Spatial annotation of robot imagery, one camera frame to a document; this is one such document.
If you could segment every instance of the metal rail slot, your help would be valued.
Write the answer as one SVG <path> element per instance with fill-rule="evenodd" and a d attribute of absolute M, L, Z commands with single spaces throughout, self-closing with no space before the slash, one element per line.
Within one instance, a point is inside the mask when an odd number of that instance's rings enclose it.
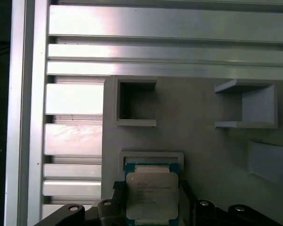
<path fill-rule="evenodd" d="M 283 42 L 283 14 L 52 5 L 49 34 Z"/>
<path fill-rule="evenodd" d="M 51 60 L 283 66 L 283 51 L 266 48 L 50 44 L 48 56 Z"/>
<path fill-rule="evenodd" d="M 101 179 L 100 165 L 45 164 L 44 177 L 47 179 Z"/>
<path fill-rule="evenodd" d="M 283 12 L 283 0 L 58 0 L 58 4 Z"/>
<path fill-rule="evenodd" d="M 240 65 L 49 61 L 47 73 L 283 80 L 283 67 Z"/>
<path fill-rule="evenodd" d="M 45 196 L 97 196 L 100 197 L 100 181 L 96 180 L 45 180 Z"/>
<path fill-rule="evenodd" d="M 46 204 L 54 204 L 54 205 L 66 205 L 70 203 L 79 203 L 81 205 L 94 205 L 97 200 L 99 200 L 99 196 L 51 196 L 50 202 Z"/>
<path fill-rule="evenodd" d="M 57 75 L 53 76 L 53 83 L 59 84 L 97 84 L 104 83 L 106 76 L 70 76 Z"/>
<path fill-rule="evenodd" d="M 46 155 L 88 155 L 101 157 L 102 125 L 60 125 L 45 127 Z"/>
<path fill-rule="evenodd" d="M 92 164 L 101 165 L 102 158 L 88 155 L 56 155 L 51 157 L 54 164 Z"/>
<path fill-rule="evenodd" d="M 46 114 L 102 115 L 103 88 L 103 83 L 47 84 Z"/>
<path fill-rule="evenodd" d="M 64 125 L 102 125 L 102 115 L 54 115 L 52 123 Z"/>

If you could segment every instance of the gray plastic panel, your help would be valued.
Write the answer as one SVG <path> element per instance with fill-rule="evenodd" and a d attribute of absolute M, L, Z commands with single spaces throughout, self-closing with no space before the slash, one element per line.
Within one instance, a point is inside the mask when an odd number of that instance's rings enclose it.
<path fill-rule="evenodd" d="M 283 186 L 283 147 L 250 142 L 248 161 L 249 173 Z"/>
<path fill-rule="evenodd" d="M 215 129 L 222 119 L 242 118 L 241 96 L 217 95 L 215 84 L 228 80 L 159 77 L 156 127 L 115 127 L 113 78 L 104 85 L 102 198 L 109 198 L 119 172 L 120 150 L 166 150 L 184 154 L 184 175 L 199 199 L 226 210 L 237 203 L 251 206 L 283 225 L 283 187 L 250 175 L 248 142 L 283 144 L 283 130 Z M 274 81 L 283 99 L 283 82 Z"/>
<path fill-rule="evenodd" d="M 116 126 L 156 126 L 155 119 L 119 119 Z"/>

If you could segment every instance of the black mechanism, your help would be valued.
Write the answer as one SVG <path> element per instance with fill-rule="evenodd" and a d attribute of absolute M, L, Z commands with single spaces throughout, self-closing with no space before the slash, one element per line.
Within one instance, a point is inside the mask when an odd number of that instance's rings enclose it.
<path fill-rule="evenodd" d="M 115 182 L 113 189 L 112 198 L 97 207 L 85 211 L 82 205 L 68 204 L 35 226 L 127 226 L 125 181 Z M 207 200 L 197 200 L 186 181 L 180 182 L 179 213 L 185 226 L 281 226 L 245 205 L 230 206 L 226 212 Z"/>

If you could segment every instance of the screw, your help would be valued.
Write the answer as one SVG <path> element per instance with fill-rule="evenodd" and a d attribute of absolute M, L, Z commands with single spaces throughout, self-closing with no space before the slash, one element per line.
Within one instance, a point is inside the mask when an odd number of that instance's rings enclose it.
<path fill-rule="evenodd" d="M 72 206 L 69 208 L 70 211 L 76 211 L 78 210 L 79 208 L 77 206 Z"/>
<path fill-rule="evenodd" d="M 236 206 L 235 210 L 239 211 L 239 212 L 243 212 L 245 211 L 245 209 L 242 206 Z"/>
<path fill-rule="evenodd" d="M 200 202 L 200 205 L 201 205 L 201 206 L 208 206 L 208 202 L 207 202 L 207 201 L 201 201 L 201 202 Z"/>

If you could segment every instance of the gray plastic block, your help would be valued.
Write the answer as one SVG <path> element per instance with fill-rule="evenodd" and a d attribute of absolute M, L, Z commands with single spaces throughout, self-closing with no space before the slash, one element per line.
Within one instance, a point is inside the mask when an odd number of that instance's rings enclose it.
<path fill-rule="evenodd" d="M 283 186 L 283 147 L 250 142 L 248 170 Z"/>
<path fill-rule="evenodd" d="M 258 80 L 234 79 L 218 86 L 215 85 L 215 93 L 245 93 L 270 85 Z"/>
<path fill-rule="evenodd" d="M 114 125 L 156 126 L 151 104 L 157 78 L 114 76 Z"/>
<path fill-rule="evenodd" d="M 119 153 L 118 171 L 125 170 L 125 163 L 178 163 L 180 171 L 184 170 L 184 155 L 182 152 L 164 152 L 164 151 L 126 151 Z"/>
<path fill-rule="evenodd" d="M 242 98 L 242 118 L 237 121 L 217 121 L 215 128 L 277 128 L 275 85 L 256 80 L 232 80 L 215 86 L 215 93 L 241 94 Z"/>
<path fill-rule="evenodd" d="M 216 121 L 215 128 L 274 129 L 275 125 L 268 122 Z"/>

